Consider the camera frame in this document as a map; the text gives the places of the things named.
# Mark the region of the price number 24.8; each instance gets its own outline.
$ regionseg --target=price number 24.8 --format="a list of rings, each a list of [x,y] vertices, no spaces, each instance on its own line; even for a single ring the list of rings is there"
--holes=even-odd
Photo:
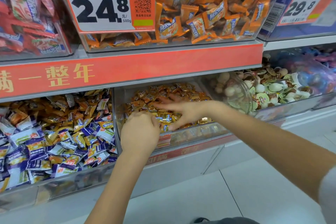
[[[306,10],[310,10],[314,7],[314,4],[316,3],[316,1],[313,1],[310,3],[310,5],[305,9],[307,2],[306,1],[302,1],[300,4],[298,4],[298,2],[293,2],[292,4],[290,4],[289,9],[287,12],[285,12],[285,14],[283,15],[285,16],[297,16],[299,15],[301,12],[305,12]]]
[[[109,22],[131,22],[131,20],[122,21],[122,19],[118,17],[118,14],[114,11],[112,0],[102,0],[96,11],[96,16],[90,16],[93,12],[93,5],[89,0],[73,0],[71,4],[77,8],[82,5],[84,6],[84,10],[76,17],[79,23],[97,22],[97,18],[108,19]],[[117,0],[117,4],[117,9],[121,13],[125,13],[129,10],[127,0]]]

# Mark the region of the qr code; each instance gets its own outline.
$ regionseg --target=qr code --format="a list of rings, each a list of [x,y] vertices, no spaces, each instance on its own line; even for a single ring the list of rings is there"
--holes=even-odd
[[[152,1],[151,0],[135,0],[135,12],[136,13],[151,13]]]

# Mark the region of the clothing sleeve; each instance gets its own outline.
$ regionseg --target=clothing sleeve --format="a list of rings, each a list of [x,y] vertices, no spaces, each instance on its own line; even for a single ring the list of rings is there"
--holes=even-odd
[[[336,220],[336,167],[323,178],[318,192],[318,201],[327,224]]]

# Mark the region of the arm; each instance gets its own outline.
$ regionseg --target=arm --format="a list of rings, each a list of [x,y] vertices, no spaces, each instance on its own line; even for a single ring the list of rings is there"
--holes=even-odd
[[[171,130],[203,117],[220,123],[316,202],[323,177],[336,165],[336,154],[222,102],[181,102],[160,107],[183,114],[170,125]]]
[[[133,188],[159,140],[160,128],[149,113],[132,113],[121,130],[123,152],[85,224],[121,224]]]

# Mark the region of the hand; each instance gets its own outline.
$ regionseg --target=hand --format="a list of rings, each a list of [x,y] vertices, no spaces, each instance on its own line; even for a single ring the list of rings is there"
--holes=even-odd
[[[152,114],[133,112],[121,129],[121,147],[123,151],[148,158],[156,148],[159,136],[160,126]]]
[[[189,101],[181,101],[179,96],[175,94],[168,95],[171,100],[165,100],[163,104],[154,103],[154,107],[175,111],[177,113],[181,113],[182,116],[176,122],[169,125],[169,130],[176,130],[179,127],[192,123],[196,120],[202,119],[207,116],[207,110],[209,109],[210,102],[212,101],[201,101],[201,102],[189,102]]]

